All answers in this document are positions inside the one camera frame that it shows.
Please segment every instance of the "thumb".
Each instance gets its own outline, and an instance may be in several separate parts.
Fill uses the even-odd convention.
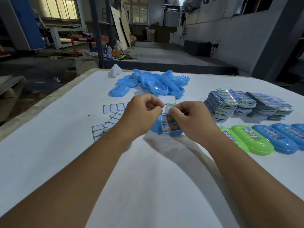
[[[160,106],[156,106],[149,112],[156,121],[156,119],[163,113],[163,109]]]
[[[169,114],[180,124],[187,116],[185,116],[178,108],[171,107]]]

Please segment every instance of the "person's right hand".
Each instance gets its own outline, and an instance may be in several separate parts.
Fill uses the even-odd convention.
[[[202,146],[209,139],[222,134],[202,101],[181,102],[171,107],[169,114],[178,122],[188,138]]]

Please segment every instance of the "blue cabinet door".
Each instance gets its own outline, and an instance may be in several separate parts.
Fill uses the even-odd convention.
[[[10,0],[31,49],[44,48],[44,41],[28,0]]]

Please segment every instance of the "white figurine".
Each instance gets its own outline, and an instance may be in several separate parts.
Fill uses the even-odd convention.
[[[114,64],[113,67],[111,68],[111,75],[114,78],[117,75],[120,75],[122,72],[123,72],[123,70],[117,64]]]

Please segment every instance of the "person's left hand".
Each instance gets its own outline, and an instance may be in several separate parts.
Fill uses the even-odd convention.
[[[135,140],[152,128],[164,106],[164,103],[152,94],[134,96],[113,129],[120,130],[129,139]]]

